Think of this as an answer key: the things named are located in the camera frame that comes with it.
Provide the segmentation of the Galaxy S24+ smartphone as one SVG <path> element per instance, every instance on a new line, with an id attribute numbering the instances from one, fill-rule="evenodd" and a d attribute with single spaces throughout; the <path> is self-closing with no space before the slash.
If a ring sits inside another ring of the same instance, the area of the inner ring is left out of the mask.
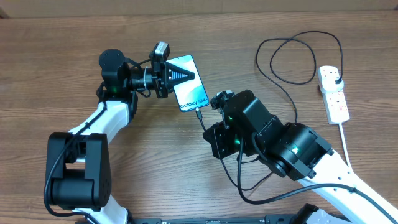
<path id="1" fill-rule="evenodd" d="M 181 112 L 191 111 L 209 104 L 208 95 L 202 84 L 192 55 L 184 55 L 167 61 L 195 74 L 195 78 L 174 86 L 174 93 Z"/>

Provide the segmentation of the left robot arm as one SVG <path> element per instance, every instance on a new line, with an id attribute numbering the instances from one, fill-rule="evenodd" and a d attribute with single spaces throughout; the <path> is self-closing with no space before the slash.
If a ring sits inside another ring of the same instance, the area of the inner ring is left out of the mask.
<path id="1" fill-rule="evenodd" d="M 118 49 L 99 56 L 103 82 L 96 91 L 96 111 L 68 132 L 54 132 L 47 143 L 44 206 L 55 217 L 81 215 L 88 223 L 133 223 L 131 212 L 111 195 L 108 146 L 134 118 L 138 95 L 155 91 L 166 98 L 174 87 L 193 80 L 194 72 L 167 61 L 164 42 L 150 53 L 149 68 Z"/>

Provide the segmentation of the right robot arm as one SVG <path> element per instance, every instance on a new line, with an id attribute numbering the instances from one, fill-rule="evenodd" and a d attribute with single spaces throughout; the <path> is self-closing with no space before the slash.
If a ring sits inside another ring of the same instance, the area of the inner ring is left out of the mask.
<path id="1" fill-rule="evenodd" d="M 239 170 L 236 185 L 246 203 L 264 205 L 312 190 L 352 223 L 397 223 L 397 209 L 361 180 L 312 128 L 282 124 L 250 90 L 219 92 L 210 104 L 222 115 L 203 133 L 215 158 L 237 153 L 240 169 L 243 155 L 256 155 L 273 174 L 302 184 L 275 197 L 251 200 L 243 193 Z"/>

